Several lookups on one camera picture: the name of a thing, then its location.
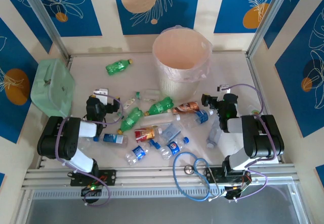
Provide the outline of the small white labelled bottle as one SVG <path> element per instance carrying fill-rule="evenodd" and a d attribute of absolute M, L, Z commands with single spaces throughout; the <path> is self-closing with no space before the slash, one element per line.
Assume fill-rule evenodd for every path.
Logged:
<path fill-rule="evenodd" d="M 130 106 L 132 106 L 135 103 L 136 99 L 135 98 L 129 98 L 123 103 L 123 109 L 127 110 Z"/>

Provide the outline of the copper brown labelled bottle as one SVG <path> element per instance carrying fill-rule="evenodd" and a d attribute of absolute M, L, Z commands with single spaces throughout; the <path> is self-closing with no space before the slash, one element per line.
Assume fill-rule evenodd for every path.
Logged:
<path fill-rule="evenodd" d="M 199 105 L 198 102 L 196 101 L 183 103 L 172 109 L 173 114 L 187 114 L 187 113 L 194 113 L 197 111 L 199 111 Z"/>

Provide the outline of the green plastic bottle yellow cap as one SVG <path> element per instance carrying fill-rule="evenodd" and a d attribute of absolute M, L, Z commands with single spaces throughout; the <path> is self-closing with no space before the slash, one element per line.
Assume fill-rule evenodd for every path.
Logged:
<path fill-rule="evenodd" d="M 145 116 L 161 114 L 174 106 L 173 100 L 170 97 L 165 97 L 163 100 L 154 103 L 148 111 L 144 113 Z"/>
<path fill-rule="evenodd" d="M 139 121 L 141 117 L 144 116 L 144 113 L 139 107 L 135 107 L 131 110 L 129 115 L 122 120 L 120 128 L 117 130 L 119 135 L 122 135 L 125 131 L 128 131 L 133 128 L 133 126 Z"/>

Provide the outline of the clear bottle pale blue cap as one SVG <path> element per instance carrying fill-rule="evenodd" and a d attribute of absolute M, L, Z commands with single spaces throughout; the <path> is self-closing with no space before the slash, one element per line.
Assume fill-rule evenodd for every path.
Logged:
<path fill-rule="evenodd" d="M 218 145 L 220 140 L 220 136 L 222 133 L 222 129 L 220 128 L 220 120 L 219 117 L 216 116 L 215 120 L 212 124 L 209 136 L 207 138 L 207 148 L 213 149 Z"/>

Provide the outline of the short green plastic bottle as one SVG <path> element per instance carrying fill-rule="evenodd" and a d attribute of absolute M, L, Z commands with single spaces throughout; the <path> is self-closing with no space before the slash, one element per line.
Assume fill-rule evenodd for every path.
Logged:
<path fill-rule="evenodd" d="M 114 75 L 116 73 L 124 71 L 132 63 L 133 63 L 132 59 L 118 60 L 112 64 L 107 65 L 106 70 L 109 75 Z"/>

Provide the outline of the red and gold labelled bottle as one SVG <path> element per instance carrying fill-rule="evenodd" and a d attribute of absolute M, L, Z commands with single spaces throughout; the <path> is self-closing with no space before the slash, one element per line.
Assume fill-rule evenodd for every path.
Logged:
<path fill-rule="evenodd" d="M 139 128 L 134 130 L 136 142 L 144 142 L 148 140 L 153 140 L 162 133 L 162 129 L 157 126 Z"/>

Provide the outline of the clear bottle white cap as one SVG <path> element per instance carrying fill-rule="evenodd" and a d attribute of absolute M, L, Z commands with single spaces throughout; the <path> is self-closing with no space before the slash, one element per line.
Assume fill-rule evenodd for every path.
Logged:
<path fill-rule="evenodd" d="M 169 112 L 169 113 L 144 116 L 139 121 L 139 125 L 141 127 L 151 127 L 151 126 L 155 126 L 155 125 L 157 125 L 157 126 L 164 125 L 164 124 L 172 123 L 174 121 L 179 121 L 179 120 L 180 120 L 179 114 L 173 114 L 173 113 Z"/>

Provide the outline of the pepsi label bottle blue cap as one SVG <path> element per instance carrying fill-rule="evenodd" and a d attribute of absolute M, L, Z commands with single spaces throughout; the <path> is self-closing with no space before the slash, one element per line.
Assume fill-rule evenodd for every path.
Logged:
<path fill-rule="evenodd" d="M 160 155 L 163 160 L 169 160 L 175 156 L 189 143 L 188 137 L 178 137 L 160 148 Z"/>

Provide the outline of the blue stethoscope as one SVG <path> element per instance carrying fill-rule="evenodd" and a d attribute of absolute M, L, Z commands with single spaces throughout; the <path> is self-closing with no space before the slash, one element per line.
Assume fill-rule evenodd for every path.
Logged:
<path fill-rule="evenodd" d="M 177 179 L 177 175 L 176 175 L 176 163 L 177 163 L 177 160 L 183 156 L 183 155 L 190 155 L 191 157 L 194 158 L 194 164 L 193 165 L 186 165 L 184 167 L 184 172 L 186 175 L 192 175 L 192 174 L 195 174 L 197 175 L 201 180 L 202 182 L 206 185 L 207 187 L 207 194 L 202 198 L 202 199 L 198 199 L 198 198 L 194 198 L 190 195 L 188 195 L 179 185 L 179 182 L 178 182 L 178 179 Z M 201 173 L 198 172 L 197 170 L 197 165 L 199 162 L 203 162 L 208 170 L 207 173 L 210 174 L 210 176 L 212 177 L 212 180 L 214 181 L 214 184 L 216 186 L 216 190 L 217 190 L 217 194 L 213 194 L 212 193 L 212 190 L 211 190 L 211 184 L 209 183 L 209 181 L 207 180 L 207 177 L 202 175 Z M 227 194 L 227 191 L 224 190 L 223 192 L 221 191 L 220 187 L 218 186 L 218 183 L 216 181 L 216 178 L 214 176 L 214 174 L 212 173 L 212 170 L 210 168 L 210 165 L 208 164 L 208 162 L 203 159 L 203 158 L 198 158 L 196 155 L 194 155 L 193 153 L 191 152 L 181 152 L 179 153 L 175 159 L 174 159 L 174 162 L 173 162 L 173 167 L 172 167 L 172 171 L 173 171 L 173 178 L 174 178 L 174 182 L 175 182 L 175 185 L 178 189 L 178 191 L 186 198 L 192 200 L 192 201 L 196 201 L 196 202 L 203 202 L 203 201 L 206 201 L 208 200 L 209 202 L 219 198 L 219 197 L 225 197 L 226 194 Z"/>

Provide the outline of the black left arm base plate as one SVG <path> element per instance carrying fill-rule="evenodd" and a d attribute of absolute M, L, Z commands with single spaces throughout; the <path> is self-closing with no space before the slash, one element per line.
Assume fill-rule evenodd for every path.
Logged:
<path fill-rule="evenodd" d="M 81 196 L 97 197 L 101 196 L 103 189 L 105 188 L 101 182 L 93 177 L 81 174 L 69 172 L 67 174 L 70 177 L 70 185 L 72 187 L 81 187 Z M 116 180 L 116 170 L 99 170 L 97 178 L 103 181 L 107 186 L 114 186 Z"/>

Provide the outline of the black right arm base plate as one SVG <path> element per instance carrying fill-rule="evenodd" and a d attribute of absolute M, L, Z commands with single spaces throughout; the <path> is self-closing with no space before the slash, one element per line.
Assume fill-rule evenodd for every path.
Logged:
<path fill-rule="evenodd" d="M 217 184 L 224 188 L 222 195 L 229 201 L 241 197 L 243 191 L 252 183 L 251 174 L 246 170 L 227 171 L 226 167 L 205 169 L 209 184 Z"/>

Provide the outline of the aluminium extrusion mounting rail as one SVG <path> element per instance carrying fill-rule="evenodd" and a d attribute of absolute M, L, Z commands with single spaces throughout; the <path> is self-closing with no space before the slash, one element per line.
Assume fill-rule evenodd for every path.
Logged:
<path fill-rule="evenodd" d="M 298 183 L 299 177 L 293 164 L 261 164 L 251 170 L 268 177 L 269 184 Z M 24 177 L 23 190 L 59 189 L 70 187 L 67 168 L 29 169 Z M 176 167 L 177 180 L 182 187 L 202 186 L 202 180 L 184 173 L 183 167 Z M 115 187 L 154 188 L 175 187 L 172 167 L 123 167 L 116 169 Z"/>

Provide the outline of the aluminium frame post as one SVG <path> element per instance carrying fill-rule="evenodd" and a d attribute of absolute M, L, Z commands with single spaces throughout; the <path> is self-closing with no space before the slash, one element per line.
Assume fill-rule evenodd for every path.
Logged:
<path fill-rule="evenodd" d="M 34 11 L 34 13 L 36 14 L 38 20 L 42 24 L 43 28 L 47 32 L 48 36 L 58 48 L 60 54 L 68 62 L 70 59 L 70 54 L 67 51 L 67 48 L 65 47 L 61 39 L 61 36 L 58 30 L 56 29 L 52 19 L 50 18 L 46 8 L 44 7 L 42 1 L 41 0 L 27 0 L 27 1 L 31 6 L 32 10 Z"/>
<path fill-rule="evenodd" d="M 246 56 L 251 59 L 255 54 L 259 44 L 262 42 L 265 33 L 267 32 L 269 26 L 271 25 L 273 19 L 275 18 L 279 8 L 281 7 L 284 0 L 272 0 L 269 7 L 265 13 L 265 16 L 260 22 L 260 26 L 256 30 L 256 33 L 246 51 Z"/>

